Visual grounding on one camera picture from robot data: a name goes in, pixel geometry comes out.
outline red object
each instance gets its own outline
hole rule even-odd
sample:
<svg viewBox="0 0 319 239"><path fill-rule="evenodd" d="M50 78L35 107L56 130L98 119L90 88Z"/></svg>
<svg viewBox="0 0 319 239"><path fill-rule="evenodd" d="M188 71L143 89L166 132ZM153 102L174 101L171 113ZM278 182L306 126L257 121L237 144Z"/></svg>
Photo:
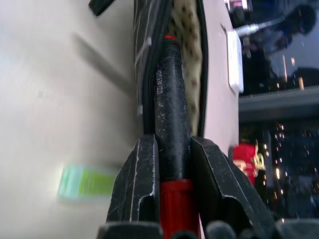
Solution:
<svg viewBox="0 0 319 239"><path fill-rule="evenodd" d="M160 184L160 224L164 239L185 230L200 236L199 214L193 183L189 179Z"/></svg>
<svg viewBox="0 0 319 239"><path fill-rule="evenodd" d="M254 156L256 154L256 146L241 143L234 148L233 160L234 164L249 178L252 184L255 184L257 167L254 164Z"/></svg>
<svg viewBox="0 0 319 239"><path fill-rule="evenodd" d="M165 35L164 39L168 39L168 40L175 40L175 37L172 35Z"/></svg>

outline power strip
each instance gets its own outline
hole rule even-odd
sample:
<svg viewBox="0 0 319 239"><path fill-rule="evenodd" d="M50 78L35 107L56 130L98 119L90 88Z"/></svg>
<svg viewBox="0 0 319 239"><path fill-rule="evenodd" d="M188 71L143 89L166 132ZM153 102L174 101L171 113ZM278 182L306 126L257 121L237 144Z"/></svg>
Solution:
<svg viewBox="0 0 319 239"><path fill-rule="evenodd" d="M244 91L241 42L235 30L227 31L228 81L234 92Z"/></svg>

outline black bag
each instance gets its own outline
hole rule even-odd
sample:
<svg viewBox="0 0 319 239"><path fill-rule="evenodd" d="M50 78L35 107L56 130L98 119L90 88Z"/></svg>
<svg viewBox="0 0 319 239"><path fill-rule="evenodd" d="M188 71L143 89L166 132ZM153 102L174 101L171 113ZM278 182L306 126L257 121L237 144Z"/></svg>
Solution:
<svg viewBox="0 0 319 239"><path fill-rule="evenodd" d="M91 0L96 16L114 0ZM134 0L135 81L144 134L154 133L153 81L165 34L178 40L183 56L191 134L204 134L208 42L203 0Z"/></svg>

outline beige spotted lining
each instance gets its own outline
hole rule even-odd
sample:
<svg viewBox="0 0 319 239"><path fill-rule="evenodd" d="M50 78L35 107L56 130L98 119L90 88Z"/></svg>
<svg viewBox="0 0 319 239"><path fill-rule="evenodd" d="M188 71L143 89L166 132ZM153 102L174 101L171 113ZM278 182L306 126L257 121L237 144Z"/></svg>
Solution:
<svg viewBox="0 0 319 239"><path fill-rule="evenodd" d="M168 34L174 35L181 46L191 134L197 135L203 54L196 0L172 0Z"/></svg>

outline black zipper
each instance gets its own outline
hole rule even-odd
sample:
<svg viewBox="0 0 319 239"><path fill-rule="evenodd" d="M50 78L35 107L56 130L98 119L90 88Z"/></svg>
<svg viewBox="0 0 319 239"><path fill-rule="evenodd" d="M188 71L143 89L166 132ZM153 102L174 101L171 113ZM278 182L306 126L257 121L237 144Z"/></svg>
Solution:
<svg viewBox="0 0 319 239"><path fill-rule="evenodd" d="M152 46L148 55L148 62L145 65L145 73L143 79L142 104L143 104L143 125L144 134L155 133L155 119L154 119L154 74L156 72L156 65L160 58L160 49L163 38L170 20L171 0L162 0L159 7L157 22L153 36Z"/></svg>
<svg viewBox="0 0 319 239"><path fill-rule="evenodd" d="M161 12L156 25L160 26L153 33L152 45L146 64L146 71L143 79L148 79L143 82L143 125L144 134L155 132L154 120L154 95L153 95L153 82L156 65L160 57L160 49L165 31L168 27L171 12L171 0L161 1ZM205 115L206 115L206 101L207 101L207 81L208 81L208 39L207 27L205 19L205 11L202 0L197 0L197 15L200 21L200 34L201 34L201 48L203 53L202 74L201 74L201 87L200 87L200 119L198 125L198 136L204 137L205 130Z"/></svg>
<svg viewBox="0 0 319 239"><path fill-rule="evenodd" d="M201 84L200 84L200 98L199 98L199 124L198 136L204 137L205 118L206 118L206 104L207 104L207 82L208 82L208 39L207 26L205 18L205 10L203 0L197 0L197 15L200 22L200 36L201 36L201 50L203 53Z"/></svg>

